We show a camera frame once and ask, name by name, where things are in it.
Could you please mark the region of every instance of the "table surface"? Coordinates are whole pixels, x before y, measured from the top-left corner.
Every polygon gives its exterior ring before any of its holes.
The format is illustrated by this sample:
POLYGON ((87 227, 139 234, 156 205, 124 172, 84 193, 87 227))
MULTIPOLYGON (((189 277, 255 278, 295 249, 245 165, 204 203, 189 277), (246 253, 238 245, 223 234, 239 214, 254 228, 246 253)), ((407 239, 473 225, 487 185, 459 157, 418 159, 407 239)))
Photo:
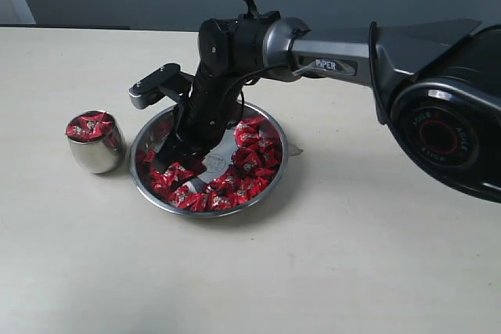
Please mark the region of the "table surface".
POLYGON ((137 110, 128 89, 170 62, 195 71, 196 34, 0 29, 0 332, 499 332, 499 205, 413 165, 368 88, 247 88, 304 152, 237 215, 189 220, 126 165, 82 170, 67 121, 108 110, 130 145, 172 102, 137 110))

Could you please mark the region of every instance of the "stainless steel cup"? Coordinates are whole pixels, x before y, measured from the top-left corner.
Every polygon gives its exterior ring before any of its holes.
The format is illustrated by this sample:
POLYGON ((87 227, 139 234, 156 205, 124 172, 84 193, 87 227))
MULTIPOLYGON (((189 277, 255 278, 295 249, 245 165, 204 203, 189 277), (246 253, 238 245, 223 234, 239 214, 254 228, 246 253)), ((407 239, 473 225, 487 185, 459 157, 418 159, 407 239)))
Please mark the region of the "stainless steel cup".
MULTIPOLYGON (((82 113, 68 125, 79 117, 92 117, 100 113, 104 111, 94 110, 82 113)), ((116 119, 110 113, 106 113, 114 122, 114 128, 109 134, 91 142, 79 142, 67 136, 75 160, 93 174, 103 174, 116 169, 124 161, 127 152, 127 146, 116 119)))

